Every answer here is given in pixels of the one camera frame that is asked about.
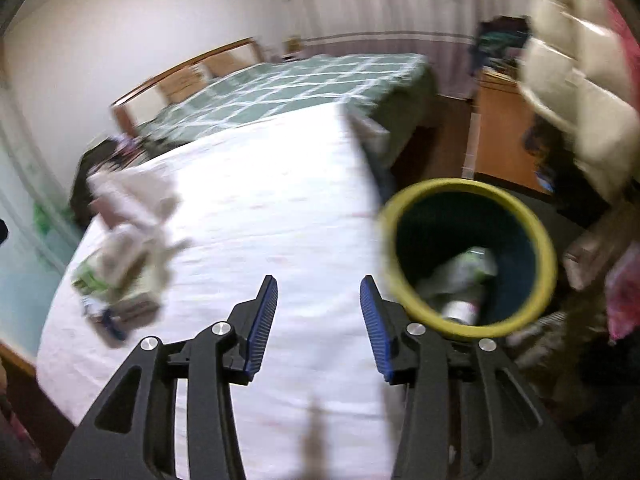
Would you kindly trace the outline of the pink white curtains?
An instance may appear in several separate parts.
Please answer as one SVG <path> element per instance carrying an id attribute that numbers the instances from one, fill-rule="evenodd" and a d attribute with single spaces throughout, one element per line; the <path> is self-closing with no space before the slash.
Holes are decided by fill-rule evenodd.
<path id="1" fill-rule="evenodd" d="M 522 18 L 529 0 L 276 0 L 285 38 L 304 54 L 419 53 L 444 96 L 475 91 L 471 49 L 480 23 Z"/>

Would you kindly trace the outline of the sliding glass door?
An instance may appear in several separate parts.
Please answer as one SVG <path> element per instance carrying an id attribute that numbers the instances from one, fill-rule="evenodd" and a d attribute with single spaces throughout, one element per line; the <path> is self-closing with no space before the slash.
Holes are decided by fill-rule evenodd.
<path id="1" fill-rule="evenodd" d="M 34 364 L 50 304 L 80 240 L 1 69 L 1 343 Z"/>

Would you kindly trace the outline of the clear plastic bottle green label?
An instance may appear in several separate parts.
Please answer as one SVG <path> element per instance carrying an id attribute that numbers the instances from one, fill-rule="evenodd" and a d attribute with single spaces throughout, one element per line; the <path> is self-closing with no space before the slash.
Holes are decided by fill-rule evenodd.
<path id="1" fill-rule="evenodd" d="M 485 285 L 498 275 L 498 264 L 488 248 L 471 247 L 420 281 L 420 298 L 446 321 L 474 326 L 480 318 Z"/>

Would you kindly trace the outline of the clothes pile on desk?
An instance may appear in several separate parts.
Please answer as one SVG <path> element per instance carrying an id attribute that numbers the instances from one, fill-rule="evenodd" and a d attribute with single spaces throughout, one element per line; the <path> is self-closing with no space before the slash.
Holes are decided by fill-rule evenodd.
<path id="1" fill-rule="evenodd" d="M 475 76 L 484 67 L 497 72 L 515 67 L 528 37 L 526 18 L 501 15 L 480 22 L 469 50 L 469 74 Z"/>

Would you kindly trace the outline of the white dotted table cloth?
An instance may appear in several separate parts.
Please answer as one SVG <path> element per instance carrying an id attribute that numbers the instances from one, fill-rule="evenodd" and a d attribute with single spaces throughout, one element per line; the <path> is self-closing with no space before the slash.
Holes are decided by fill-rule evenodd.
<path id="1" fill-rule="evenodd" d="M 335 103 L 216 133 L 147 162 L 179 205 L 157 316 L 134 330 L 195 336 L 279 285 L 254 382 L 232 391 L 251 479 L 386 479 L 401 394 L 376 370 L 359 285 L 378 273 L 378 192 L 346 110 Z"/>

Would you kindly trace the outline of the green plaid bed duvet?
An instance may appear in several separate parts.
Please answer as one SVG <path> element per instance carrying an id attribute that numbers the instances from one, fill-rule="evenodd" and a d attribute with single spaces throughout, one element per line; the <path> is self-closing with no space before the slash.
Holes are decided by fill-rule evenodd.
<path id="1" fill-rule="evenodd" d="M 217 78 L 138 128 L 144 140 L 181 145 L 292 110 L 337 102 L 356 108 L 392 136 L 413 132 L 437 86 L 415 53 L 315 55 L 259 63 Z"/>

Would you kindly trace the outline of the pile of dark clothes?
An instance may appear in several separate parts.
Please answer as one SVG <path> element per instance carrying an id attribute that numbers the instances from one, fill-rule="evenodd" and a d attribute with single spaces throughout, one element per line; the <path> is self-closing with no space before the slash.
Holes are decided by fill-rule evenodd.
<path id="1" fill-rule="evenodd" d="M 141 143 L 128 136 L 108 136 L 91 144 L 79 159 L 70 193 L 70 211 L 76 226 L 85 232 L 91 223 L 94 193 L 104 174 L 138 166 L 149 159 Z"/>

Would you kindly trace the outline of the cream puffer jacket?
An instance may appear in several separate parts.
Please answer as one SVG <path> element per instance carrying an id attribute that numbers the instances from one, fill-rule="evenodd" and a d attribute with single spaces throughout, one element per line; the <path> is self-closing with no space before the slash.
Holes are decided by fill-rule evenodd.
<path id="1" fill-rule="evenodd" d="M 611 0 L 532 0 L 521 94 L 607 202 L 639 175 L 634 37 Z"/>

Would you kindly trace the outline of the yellow rimmed trash bin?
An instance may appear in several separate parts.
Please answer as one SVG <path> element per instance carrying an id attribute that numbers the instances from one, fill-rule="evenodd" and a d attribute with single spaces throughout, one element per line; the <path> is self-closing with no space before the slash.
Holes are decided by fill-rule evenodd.
<path id="1" fill-rule="evenodd" d="M 410 318 L 457 339 L 501 338 L 550 304 L 558 263 L 536 214 L 464 179 L 419 182 L 380 213 L 385 285 Z"/>

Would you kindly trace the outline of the green plastic bag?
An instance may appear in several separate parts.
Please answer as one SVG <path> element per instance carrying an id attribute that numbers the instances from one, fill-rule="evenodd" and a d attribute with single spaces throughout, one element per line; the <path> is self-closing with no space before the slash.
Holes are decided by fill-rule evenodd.
<path id="1" fill-rule="evenodd" d="M 164 232 L 145 233 L 130 223 L 108 231 L 72 275 L 84 318 L 110 346 L 124 344 L 157 317 L 171 281 L 169 263 L 192 245 L 190 238 L 170 244 Z"/>

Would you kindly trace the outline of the wooden bed headboard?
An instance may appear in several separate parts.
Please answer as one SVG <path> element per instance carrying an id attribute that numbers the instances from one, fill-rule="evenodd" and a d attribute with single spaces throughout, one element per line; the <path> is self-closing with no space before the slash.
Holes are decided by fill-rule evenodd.
<path id="1" fill-rule="evenodd" d="M 164 70 L 111 104 L 119 131 L 135 138 L 166 107 L 182 103 L 217 78 L 266 62 L 264 50 L 250 37 L 189 58 Z"/>

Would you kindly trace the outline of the wooden desk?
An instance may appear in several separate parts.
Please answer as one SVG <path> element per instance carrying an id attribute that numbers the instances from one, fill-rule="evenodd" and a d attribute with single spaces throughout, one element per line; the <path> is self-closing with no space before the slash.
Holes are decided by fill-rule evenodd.
<path id="1" fill-rule="evenodd" d="M 485 67 L 477 82 L 462 177 L 548 195 L 538 182 L 535 159 L 524 148 L 534 116 L 516 81 Z"/>

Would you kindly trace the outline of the pink floral hanging bag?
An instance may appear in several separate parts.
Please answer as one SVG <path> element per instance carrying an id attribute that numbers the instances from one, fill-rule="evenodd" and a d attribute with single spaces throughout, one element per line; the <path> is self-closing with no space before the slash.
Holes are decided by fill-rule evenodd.
<path id="1" fill-rule="evenodd" d="M 605 278 L 606 316 L 612 341 L 630 335 L 639 327 L 640 249 L 633 242 L 608 271 Z"/>

